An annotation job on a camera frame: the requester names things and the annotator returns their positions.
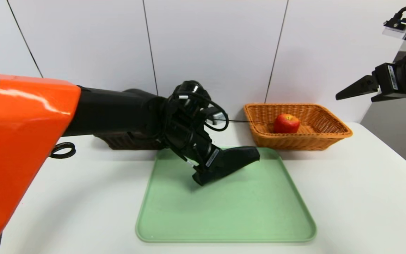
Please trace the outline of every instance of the white tag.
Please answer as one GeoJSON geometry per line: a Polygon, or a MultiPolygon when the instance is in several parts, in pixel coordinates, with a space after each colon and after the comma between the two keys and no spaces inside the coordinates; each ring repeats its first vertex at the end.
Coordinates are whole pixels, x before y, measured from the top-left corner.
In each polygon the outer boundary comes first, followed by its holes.
{"type": "Polygon", "coordinates": [[[388,71],[389,71],[389,76],[391,77],[391,84],[393,84],[394,90],[399,90],[396,75],[394,74],[394,68],[392,66],[388,65],[388,71]]]}
{"type": "Polygon", "coordinates": [[[209,157],[208,161],[206,162],[207,167],[211,166],[214,159],[216,159],[217,154],[219,154],[219,149],[213,151],[213,154],[211,154],[211,157],[209,157]]]}

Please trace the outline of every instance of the green tray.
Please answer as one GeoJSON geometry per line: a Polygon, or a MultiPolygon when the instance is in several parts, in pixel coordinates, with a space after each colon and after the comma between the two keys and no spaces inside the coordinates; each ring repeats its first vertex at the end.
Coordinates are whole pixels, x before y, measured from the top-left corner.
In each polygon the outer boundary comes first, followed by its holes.
{"type": "Polygon", "coordinates": [[[146,242],[304,242],[316,235],[299,192],[275,150],[260,161],[200,187],[194,170],[159,151],[139,218],[146,242]]]}

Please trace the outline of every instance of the wicker basket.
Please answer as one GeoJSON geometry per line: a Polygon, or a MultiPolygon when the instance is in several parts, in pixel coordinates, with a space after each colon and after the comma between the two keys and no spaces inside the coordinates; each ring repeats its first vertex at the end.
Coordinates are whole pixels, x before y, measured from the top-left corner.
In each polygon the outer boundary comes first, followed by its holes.
{"type": "Polygon", "coordinates": [[[244,106],[257,146],[281,150],[325,150],[352,136],[352,131],[328,109],[317,104],[253,103],[244,106]],[[279,114],[300,119],[297,133],[273,133],[279,114]]]}

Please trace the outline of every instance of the white wall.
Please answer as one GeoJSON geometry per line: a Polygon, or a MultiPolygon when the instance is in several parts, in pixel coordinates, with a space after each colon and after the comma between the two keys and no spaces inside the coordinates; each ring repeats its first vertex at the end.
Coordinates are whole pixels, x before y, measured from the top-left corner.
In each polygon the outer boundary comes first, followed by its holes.
{"type": "Polygon", "coordinates": [[[159,95],[197,80],[231,119],[264,103],[287,0],[145,0],[159,95]]]}
{"type": "MultiPolygon", "coordinates": [[[[10,3],[44,77],[156,93],[141,0],[10,3]]],[[[400,41],[382,35],[382,23],[404,5],[289,0],[286,9],[287,0],[145,0],[159,95],[196,79],[232,119],[242,119],[245,103],[266,99],[280,39],[266,101],[319,103],[344,121],[359,122],[369,96],[335,101],[335,94],[393,60],[400,41]]],[[[0,27],[8,23],[2,20],[0,27]]],[[[15,53],[30,57],[16,49],[1,55],[15,53]]]]}
{"type": "Polygon", "coordinates": [[[44,77],[156,94],[142,0],[10,0],[44,77]]]}
{"type": "Polygon", "coordinates": [[[40,77],[5,0],[0,0],[0,74],[40,77]]]}
{"type": "Polygon", "coordinates": [[[290,0],[268,103],[318,103],[343,121],[359,122],[370,96],[336,101],[335,94],[384,62],[401,41],[382,35],[406,0],[290,0]]]}
{"type": "Polygon", "coordinates": [[[372,103],[361,124],[406,159],[405,98],[372,103]]]}

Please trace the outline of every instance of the red apple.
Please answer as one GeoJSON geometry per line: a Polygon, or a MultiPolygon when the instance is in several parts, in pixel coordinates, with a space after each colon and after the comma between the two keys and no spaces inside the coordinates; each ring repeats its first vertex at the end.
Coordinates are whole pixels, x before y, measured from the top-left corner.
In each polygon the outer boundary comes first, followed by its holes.
{"type": "Polygon", "coordinates": [[[275,119],[273,129],[275,133],[297,133],[300,120],[290,114],[279,114],[275,119]]]}

